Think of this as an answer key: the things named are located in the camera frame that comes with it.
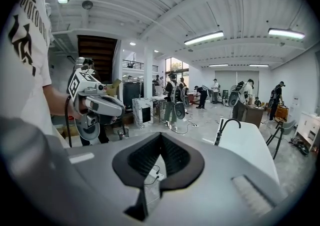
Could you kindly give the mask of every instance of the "window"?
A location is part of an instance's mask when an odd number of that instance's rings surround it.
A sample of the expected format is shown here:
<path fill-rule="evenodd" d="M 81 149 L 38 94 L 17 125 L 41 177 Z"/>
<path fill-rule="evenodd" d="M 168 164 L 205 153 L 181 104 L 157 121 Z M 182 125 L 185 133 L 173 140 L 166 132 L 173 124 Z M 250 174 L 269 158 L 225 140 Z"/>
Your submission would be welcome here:
<path fill-rule="evenodd" d="M 171 71 L 171 58 L 165 60 L 165 71 L 166 72 Z"/>
<path fill-rule="evenodd" d="M 176 80 L 180 83 L 180 78 L 184 78 L 184 83 L 189 87 L 189 65 L 176 58 L 169 58 L 165 60 L 165 84 L 170 82 L 168 75 L 171 72 L 176 73 Z"/>

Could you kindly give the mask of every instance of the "chair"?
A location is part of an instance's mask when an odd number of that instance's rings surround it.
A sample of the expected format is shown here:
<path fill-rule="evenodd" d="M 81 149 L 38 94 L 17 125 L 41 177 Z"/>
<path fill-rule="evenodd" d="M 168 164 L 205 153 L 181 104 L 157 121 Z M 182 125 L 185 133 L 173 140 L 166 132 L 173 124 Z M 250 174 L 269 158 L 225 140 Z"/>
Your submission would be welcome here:
<path fill-rule="evenodd" d="M 276 146 L 273 159 L 275 159 L 275 157 L 277 155 L 277 152 L 278 152 L 281 140 L 282 140 L 282 136 L 289 135 L 291 133 L 292 129 L 294 128 L 295 124 L 296 124 L 295 120 L 291 121 L 290 123 L 283 123 L 282 126 L 277 126 L 277 128 L 271 132 L 269 139 L 266 141 L 266 145 L 269 146 L 269 144 L 272 142 L 272 140 L 274 138 L 278 139 L 278 144 Z"/>

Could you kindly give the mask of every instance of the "desk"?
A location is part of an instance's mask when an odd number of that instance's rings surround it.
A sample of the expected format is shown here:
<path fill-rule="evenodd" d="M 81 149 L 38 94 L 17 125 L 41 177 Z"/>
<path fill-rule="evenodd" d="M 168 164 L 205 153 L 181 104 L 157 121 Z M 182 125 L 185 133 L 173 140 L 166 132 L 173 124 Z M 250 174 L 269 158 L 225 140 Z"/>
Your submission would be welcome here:
<path fill-rule="evenodd" d="M 263 114 L 263 108 L 246 106 L 245 111 L 243 113 L 242 122 L 254 124 L 256 127 L 259 128 Z"/>
<path fill-rule="evenodd" d="M 264 138 L 254 124 L 241 122 L 241 129 L 239 129 L 237 122 L 230 121 L 222 133 L 219 147 L 241 156 L 279 184 L 274 160 Z"/>
<path fill-rule="evenodd" d="M 161 102 L 166 102 L 165 97 L 167 95 L 153 96 L 152 100 L 156 101 L 155 112 L 159 116 L 159 122 L 161 122 Z"/>

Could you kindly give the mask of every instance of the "white table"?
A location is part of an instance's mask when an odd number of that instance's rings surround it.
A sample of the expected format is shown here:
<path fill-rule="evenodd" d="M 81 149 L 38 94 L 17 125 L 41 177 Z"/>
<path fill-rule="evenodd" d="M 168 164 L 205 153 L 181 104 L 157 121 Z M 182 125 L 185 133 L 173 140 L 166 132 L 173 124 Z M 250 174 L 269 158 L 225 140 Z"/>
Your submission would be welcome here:
<path fill-rule="evenodd" d="M 265 139 L 254 124 L 241 122 L 241 129 L 239 129 L 237 122 L 228 122 L 222 132 L 219 147 L 241 156 L 279 184 L 274 160 Z"/>
<path fill-rule="evenodd" d="M 160 95 L 160 96 L 153 96 L 152 97 L 152 100 L 156 101 L 156 111 L 158 112 L 159 114 L 159 122 L 161 122 L 161 102 L 165 102 L 165 97 L 167 97 L 167 95 Z"/>

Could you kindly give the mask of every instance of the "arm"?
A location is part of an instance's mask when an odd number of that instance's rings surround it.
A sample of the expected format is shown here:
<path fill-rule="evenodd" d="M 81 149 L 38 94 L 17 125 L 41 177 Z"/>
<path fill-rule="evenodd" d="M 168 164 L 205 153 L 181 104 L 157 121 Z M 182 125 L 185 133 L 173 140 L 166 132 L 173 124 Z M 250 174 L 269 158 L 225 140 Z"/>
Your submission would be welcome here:
<path fill-rule="evenodd" d="M 50 114 L 56 116 L 65 115 L 65 104 L 68 97 L 68 94 L 63 94 L 57 91 L 52 85 L 46 85 L 43 87 L 43 93 L 45 99 L 48 103 Z M 85 110 L 83 104 L 81 105 L 81 110 Z M 76 119 L 80 119 L 81 115 L 74 109 L 72 101 L 69 101 L 68 104 L 68 115 L 73 116 Z"/>

